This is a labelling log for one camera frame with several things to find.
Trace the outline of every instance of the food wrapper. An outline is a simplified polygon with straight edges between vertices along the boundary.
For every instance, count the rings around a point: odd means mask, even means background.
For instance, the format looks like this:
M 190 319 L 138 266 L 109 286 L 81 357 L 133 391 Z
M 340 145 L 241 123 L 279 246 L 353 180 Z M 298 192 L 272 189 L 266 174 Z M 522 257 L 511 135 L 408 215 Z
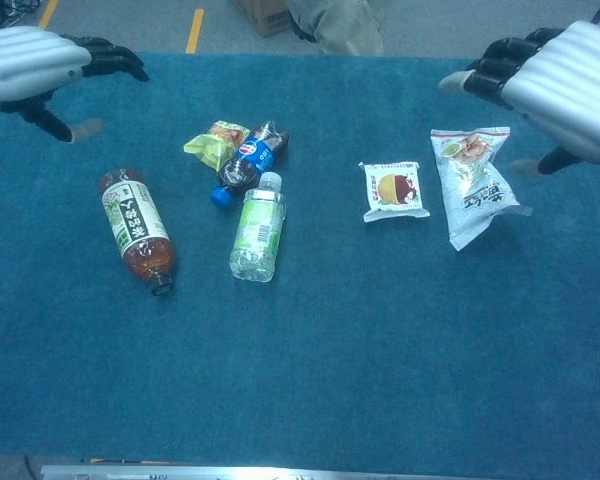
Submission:
M 366 223 L 391 217 L 429 216 L 422 207 L 416 162 L 358 166 L 367 176 L 370 210 L 363 216 Z
M 509 127 L 473 132 L 431 130 L 431 144 L 442 182 L 449 240 L 460 251 L 484 232 L 496 215 L 531 215 L 516 200 L 493 159 L 509 137 Z
M 186 143 L 184 151 L 195 155 L 217 172 L 248 136 L 248 128 L 219 120 L 211 126 L 208 133 L 198 135 Z

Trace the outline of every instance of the gray floor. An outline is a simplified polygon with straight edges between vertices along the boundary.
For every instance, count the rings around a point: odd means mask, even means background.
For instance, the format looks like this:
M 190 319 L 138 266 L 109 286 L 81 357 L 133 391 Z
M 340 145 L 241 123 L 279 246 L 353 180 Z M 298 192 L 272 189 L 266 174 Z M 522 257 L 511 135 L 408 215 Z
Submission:
M 37 25 L 47 2 L 21 23 Z M 599 4 L 600 0 L 389 0 L 381 33 L 390 56 L 474 58 L 502 37 L 589 20 Z M 197 54 L 318 54 L 314 45 L 290 31 L 262 38 L 231 0 L 59 0 L 48 29 L 97 35 L 140 52 L 184 52 L 196 8 L 204 9 Z M 36 472 L 42 464 L 77 462 L 80 459 L 67 457 L 31 459 Z M 0 480 L 27 478 L 21 456 L 0 455 Z

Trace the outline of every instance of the green label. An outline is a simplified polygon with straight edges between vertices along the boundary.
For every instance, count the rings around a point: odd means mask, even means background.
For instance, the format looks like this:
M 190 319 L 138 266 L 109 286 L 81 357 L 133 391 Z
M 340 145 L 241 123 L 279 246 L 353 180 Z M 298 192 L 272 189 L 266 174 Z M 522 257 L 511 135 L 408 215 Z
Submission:
M 102 194 L 102 205 L 122 255 L 149 237 L 169 238 L 143 183 L 129 180 L 112 185 Z
M 240 216 L 234 248 L 266 252 L 275 257 L 282 220 L 282 205 L 258 200 L 247 201 Z

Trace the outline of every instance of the yellow floor line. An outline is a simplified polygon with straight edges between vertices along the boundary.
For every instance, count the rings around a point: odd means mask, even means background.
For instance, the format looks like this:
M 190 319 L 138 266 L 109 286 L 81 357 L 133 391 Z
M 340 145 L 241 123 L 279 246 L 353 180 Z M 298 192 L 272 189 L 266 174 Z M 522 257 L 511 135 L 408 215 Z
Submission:
M 51 21 L 51 17 L 53 16 L 53 12 L 56 11 L 58 1 L 59 0 L 49 0 L 49 3 L 47 3 L 47 8 L 44 9 L 44 13 L 42 14 L 42 18 L 38 24 L 40 28 L 47 28 L 49 22 Z
M 200 28 L 202 27 L 202 17 L 204 9 L 196 8 L 193 14 L 193 22 L 191 23 L 191 32 L 189 32 L 189 41 L 187 42 L 187 53 L 196 53 L 198 47 L 198 37 L 200 37 Z

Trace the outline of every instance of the bottle cap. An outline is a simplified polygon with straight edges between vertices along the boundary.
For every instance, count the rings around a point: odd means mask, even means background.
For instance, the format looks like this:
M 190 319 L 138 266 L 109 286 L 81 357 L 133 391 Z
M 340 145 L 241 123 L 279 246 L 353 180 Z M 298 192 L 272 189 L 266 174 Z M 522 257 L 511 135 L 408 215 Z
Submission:
M 149 286 L 154 295 L 164 295 L 173 287 L 173 280 L 168 273 L 157 273 L 149 279 Z
M 264 172 L 260 177 L 260 186 L 279 192 L 282 187 L 282 177 L 275 172 Z
M 216 187 L 211 191 L 211 201 L 220 208 L 229 208 L 233 195 L 227 187 Z

